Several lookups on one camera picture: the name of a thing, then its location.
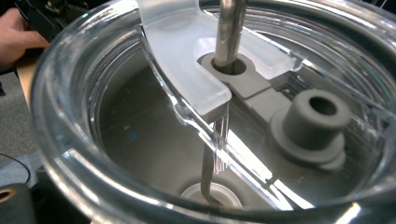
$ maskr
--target gray plastic part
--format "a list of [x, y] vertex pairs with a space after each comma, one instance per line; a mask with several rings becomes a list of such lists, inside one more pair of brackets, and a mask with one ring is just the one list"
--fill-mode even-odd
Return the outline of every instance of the gray plastic part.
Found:
[[290, 161], [336, 171], [346, 159], [342, 131], [349, 122], [349, 108], [337, 96], [326, 91], [303, 91], [289, 109], [281, 109], [272, 117], [271, 139]]
[[254, 63], [239, 54], [246, 66], [240, 75], [225, 75], [213, 67], [214, 54], [202, 59], [202, 66], [225, 83], [254, 112], [269, 123], [269, 139], [287, 160], [322, 171], [337, 171], [346, 160], [342, 131], [350, 122], [347, 105], [326, 91], [300, 92], [291, 103], [258, 74]]

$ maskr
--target clear plastic container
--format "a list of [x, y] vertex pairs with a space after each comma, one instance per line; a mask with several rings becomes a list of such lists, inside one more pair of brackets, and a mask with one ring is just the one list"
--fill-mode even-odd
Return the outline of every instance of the clear plastic container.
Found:
[[[200, 6], [219, 10], [212, 1]], [[245, 26], [296, 59], [270, 80], [275, 91], [291, 100], [307, 89], [330, 91], [347, 102], [352, 121], [344, 166], [321, 172], [279, 158], [268, 124], [233, 97], [230, 151], [222, 155], [229, 168], [213, 179], [213, 194], [229, 207], [195, 197], [205, 144], [213, 147], [217, 133], [163, 76], [140, 25], [136, 1], [95, 8], [51, 43], [35, 73], [31, 105], [45, 167], [85, 215], [306, 223], [381, 211], [394, 220], [394, 16], [347, 1], [249, 1]]]

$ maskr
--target translucent curved guide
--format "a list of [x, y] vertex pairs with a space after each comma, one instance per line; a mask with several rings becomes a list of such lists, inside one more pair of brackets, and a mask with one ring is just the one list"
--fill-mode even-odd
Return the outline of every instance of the translucent curved guide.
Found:
[[[200, 115], [228, 102], [230, 90], [197, 62], [197, 47], [213, 49], [218, 20], [206, 15], [195, 0], [138, 0], [140, 17], [158, 65], [172, 85]], [[265, 64], [265, 75], [273, 77], [293, 67], [293, 59], [244, 30], [241, 47], [256, 67]]]

